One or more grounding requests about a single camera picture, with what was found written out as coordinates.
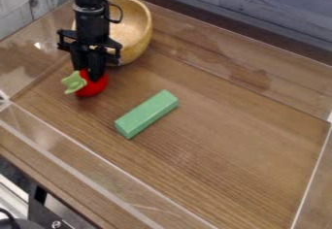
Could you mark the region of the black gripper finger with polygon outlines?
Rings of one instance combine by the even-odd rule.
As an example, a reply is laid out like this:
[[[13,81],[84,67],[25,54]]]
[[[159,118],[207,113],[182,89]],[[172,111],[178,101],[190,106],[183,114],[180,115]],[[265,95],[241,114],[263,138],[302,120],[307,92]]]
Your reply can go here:
[[[100,54],[88,56],[88,77],[92,82],[96,82],[104,75],[105,60]]]
[[[88,53],[85,51],[73,51],[71,53],[71,62],[75,71],[88,67]]]

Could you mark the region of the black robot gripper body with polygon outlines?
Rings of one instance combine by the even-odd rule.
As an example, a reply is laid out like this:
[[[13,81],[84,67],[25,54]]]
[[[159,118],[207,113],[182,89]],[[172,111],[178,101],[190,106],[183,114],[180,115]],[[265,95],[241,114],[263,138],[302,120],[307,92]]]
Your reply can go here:
[[[95,53],[104,61],[117,66],[120,64],[121,45],[109,36],[109,24],[119,23],[121,19],[108,18],[108,9],[75,9],[75,28],[60,29],[57,35],[58,49],[83,53],[87,56]]]

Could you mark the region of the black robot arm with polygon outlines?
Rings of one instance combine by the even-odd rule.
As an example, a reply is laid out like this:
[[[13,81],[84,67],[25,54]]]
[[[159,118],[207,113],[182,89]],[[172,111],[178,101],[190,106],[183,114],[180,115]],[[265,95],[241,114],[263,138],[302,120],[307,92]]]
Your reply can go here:
[[[111,19],[109,6],[107,0],[73,0],[75,28],[57,30],[58,49],[69,52],[73,70],[85,70],[92,82],[104,75],[107,62],[120,64],[123,46],[109,38],[109,25],[121,21],[123,10],[115,5],[119,19]]]

